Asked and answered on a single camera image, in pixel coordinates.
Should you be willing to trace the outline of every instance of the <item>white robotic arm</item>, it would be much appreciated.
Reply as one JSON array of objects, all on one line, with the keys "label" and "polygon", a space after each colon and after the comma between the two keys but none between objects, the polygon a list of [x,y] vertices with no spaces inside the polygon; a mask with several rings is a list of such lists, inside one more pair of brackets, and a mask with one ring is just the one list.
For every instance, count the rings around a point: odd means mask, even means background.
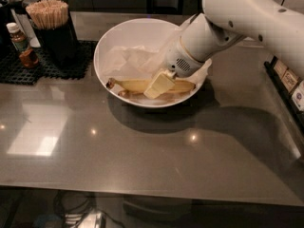
[{"label": "white robotic arm", "polygon": [[166,66],[189,77],[218,51],[251,37],[304,78],[304,15],[273,0],[202,0],[204,14],[186,21]]}]

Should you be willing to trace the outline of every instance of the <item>black container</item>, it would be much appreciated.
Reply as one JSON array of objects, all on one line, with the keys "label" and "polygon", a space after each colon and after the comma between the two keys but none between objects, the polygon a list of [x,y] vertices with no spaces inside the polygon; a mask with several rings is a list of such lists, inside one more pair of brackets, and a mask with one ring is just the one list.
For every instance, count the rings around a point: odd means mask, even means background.
[{"label": "black container", "polygon": [[65,67],[73,62],[79,43],[70,16],[60,28],[36,29],[35,32],[56,66]]},{"label": "black container", "polygon": [[11,22],[10,1],[0,0],[0,59],[9,54],[11,45],[7,23]]}]

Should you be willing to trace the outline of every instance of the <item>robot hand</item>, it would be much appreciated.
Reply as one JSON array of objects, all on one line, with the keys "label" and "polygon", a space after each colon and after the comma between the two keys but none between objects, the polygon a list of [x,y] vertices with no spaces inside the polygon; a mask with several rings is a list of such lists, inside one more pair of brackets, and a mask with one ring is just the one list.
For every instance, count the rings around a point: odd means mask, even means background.
[{"label": "robot hand", "polygon": [[273,0],[202,1],[204,14],[184,22],[166,54],[166,67],[177,77],[191,76],[213,54],[251,37],[304,78],[303,14]]}]

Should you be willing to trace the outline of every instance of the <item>brown bottle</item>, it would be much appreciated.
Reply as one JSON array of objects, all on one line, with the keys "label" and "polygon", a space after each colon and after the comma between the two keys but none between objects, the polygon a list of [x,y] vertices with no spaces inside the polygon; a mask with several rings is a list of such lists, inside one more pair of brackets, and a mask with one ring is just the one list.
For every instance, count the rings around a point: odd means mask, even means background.
[{"label": "brown bottle", "polygon": [[24,67],[33,68],[38,66],[38,57],[30,47],[27,36],[19,29],[16,23],[8,23],[7,28],[10,33],[10,39],[19,52],[19,58]]}]

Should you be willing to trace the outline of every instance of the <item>small jar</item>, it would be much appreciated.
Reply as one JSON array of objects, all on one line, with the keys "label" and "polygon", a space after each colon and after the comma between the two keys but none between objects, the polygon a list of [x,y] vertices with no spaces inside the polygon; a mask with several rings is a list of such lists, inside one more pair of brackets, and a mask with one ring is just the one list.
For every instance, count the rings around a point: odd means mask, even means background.
[{"label": "small jar", "polygon": [[33,68],[38,66],[39,60],[35,51],[30,47],[28,38],[16,23],[8,23],[7,28],[10,39],[19,53],[19,58],[24,67]]},{"label": "small jar", "polygon": [[292,99],[296,107],[300,111],[304,111],[304,81],[302,81],[294,90]]}]

